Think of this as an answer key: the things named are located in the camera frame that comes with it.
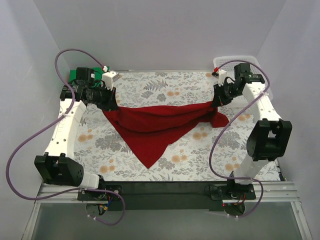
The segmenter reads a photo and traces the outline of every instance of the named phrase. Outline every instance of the red cloth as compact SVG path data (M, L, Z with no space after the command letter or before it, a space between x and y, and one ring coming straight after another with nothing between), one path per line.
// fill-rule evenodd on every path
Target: red cloth
M169 144L198 123L210 122L213 128L227 125L228 118L211 105L210 101L185 106L119 107L103 113L136 157L150 168Z

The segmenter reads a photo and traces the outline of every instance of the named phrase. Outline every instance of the white plastic basket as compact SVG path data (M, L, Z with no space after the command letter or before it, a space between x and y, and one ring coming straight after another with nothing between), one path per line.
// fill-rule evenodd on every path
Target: white plastic basket
M215 59L213 59L213 65L214 67L218 67L221 64L224 64L227 61L230 60L246 60L246 61L250 61L256 65L258 65L260 67L260 64L258 62L258 60L254 57L254 56L219 56L216 57ZM225 70L228 74L228 77L231 77L232 79L235 78L235 65L238 65L239 62L231 62L225 66L223 66L221 69ZM260 71L258 69L256 69L254 66L251 66L251 72L254 74L260 74ZM271 89L268 89L268 94L269 94L269 98L270 100L273 99L273 95L271 92ZM230 108L244 108L246 105L248 105L247 100L243 97L243 96L238 96L236 97L232 103L228 104L228 107Z

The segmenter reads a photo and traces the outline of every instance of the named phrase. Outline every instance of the table surface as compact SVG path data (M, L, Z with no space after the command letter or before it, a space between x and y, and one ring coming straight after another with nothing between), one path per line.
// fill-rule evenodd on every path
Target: table surface
M211 101L216 79L207 72L125 72L114 86L119 106L182 106ZM219 107L231 119L241 108ZM212 166L229 176L244 159L247 138L254 127L248 111L224 133L213 153ZM220 181L209 168L209 153L222 128L199 123L169 145L161 158L147 169L132 153L115 128L95 105L89 104L77 132L75 160L86 171L100 174L107 181ZM266 165L257 178L279 181L274 162Z

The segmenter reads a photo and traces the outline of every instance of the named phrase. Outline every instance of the white wall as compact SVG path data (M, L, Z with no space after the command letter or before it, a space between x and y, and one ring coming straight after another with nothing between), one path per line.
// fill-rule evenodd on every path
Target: white wall
M7 185L7 160L18 144L57 118L62 84L55 70L59 49L32 0L0 1L0 239L21 239L34 203ZM61 59L64 74L69 68ZM34 166L53 129L16 155L11 178L18 190L35 197L41 180Z
M211 70L215 57L256 56L286 0L33 1L61 49L116 70Z
M271 76L273 104L293 125L280 162L301 197L313 239L320 239L320 2L287 0L258 60Z

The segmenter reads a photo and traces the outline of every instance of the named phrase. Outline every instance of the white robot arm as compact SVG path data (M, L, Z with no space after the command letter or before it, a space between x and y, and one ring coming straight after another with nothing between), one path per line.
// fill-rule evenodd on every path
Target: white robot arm
M227 72L219 69L216 73L218 84L214 85L215 106L224 106L233 98L243 95L248 103L258 98L265 89L265 80L261 74L251 73L248 63L240 63L234 67L235 80L227 82ZM283 121L275 111L268 94L260 97L252 106L256 125L248 137L246 149L247 155L239 168L231 173L231 177L246 177L253 179L259 171L269 162L285 153L291 134L292 125L290 121ZM240 185L249 185L252 180L235 179Z
M113 83L119 73L108 71L102 74L101 83L95 82L94 70L78 67L76 83L72 86L75 102L71 111L55 126L52 138L44 155L35 157L34 164L46 184L74 186L84 189L97 189L100 177L84 171L81 164L74 161L74 145L80 120L87 104L93 103L102 110L115 110L116 89ZM72 95L64 86L60 95L61 117L71 105Z

